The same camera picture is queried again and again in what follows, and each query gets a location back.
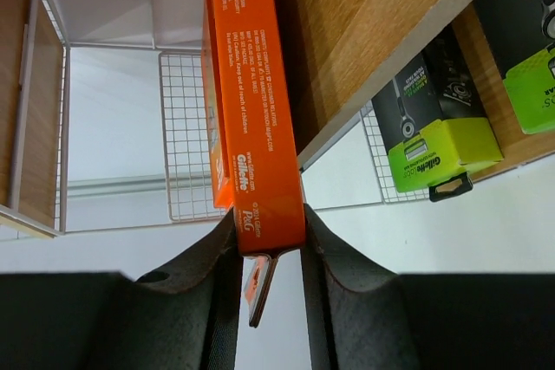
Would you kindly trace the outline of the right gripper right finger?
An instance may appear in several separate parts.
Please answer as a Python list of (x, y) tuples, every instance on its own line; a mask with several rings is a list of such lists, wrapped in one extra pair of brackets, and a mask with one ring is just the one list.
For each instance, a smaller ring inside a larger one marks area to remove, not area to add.
[(397, 274), (304, 215), (313, 368), (553, 368), (553, 275)]

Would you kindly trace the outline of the orange razor box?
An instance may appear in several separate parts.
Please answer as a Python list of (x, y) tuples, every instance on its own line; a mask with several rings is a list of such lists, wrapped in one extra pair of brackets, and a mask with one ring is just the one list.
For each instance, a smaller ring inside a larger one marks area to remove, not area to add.
[(304, 203), (274, 0), (212, 0), (212, 58), (222, 102), (222, 167), (245, 286), (258, 326), (278, 259), (305, 243)]
[(232, 191), (225, 141), (225, 123), (212, 0), (204, 0), (201, 70), (213, 204), (215, 208), (228, 211), (232, 207)]

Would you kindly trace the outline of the black green razor box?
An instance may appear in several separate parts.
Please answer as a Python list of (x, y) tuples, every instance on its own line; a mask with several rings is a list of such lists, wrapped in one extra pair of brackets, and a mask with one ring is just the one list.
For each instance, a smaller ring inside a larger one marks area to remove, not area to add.
[(554, 129), (554, 0), (474, 0), (521, 130)]
[(446, 27), (373, 98), (398, 193), (433, 202), (473, 189), (473, 173), (498, 162), (486, 112), (459, 43)]

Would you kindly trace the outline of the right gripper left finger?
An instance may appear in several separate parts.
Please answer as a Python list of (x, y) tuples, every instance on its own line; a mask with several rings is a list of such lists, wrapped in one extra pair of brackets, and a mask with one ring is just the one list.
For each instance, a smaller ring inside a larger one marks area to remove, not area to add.
[(136, 281), (119, 273), (1, 277), (4, 369), (231, 369), (243, 260), (232, 214)]

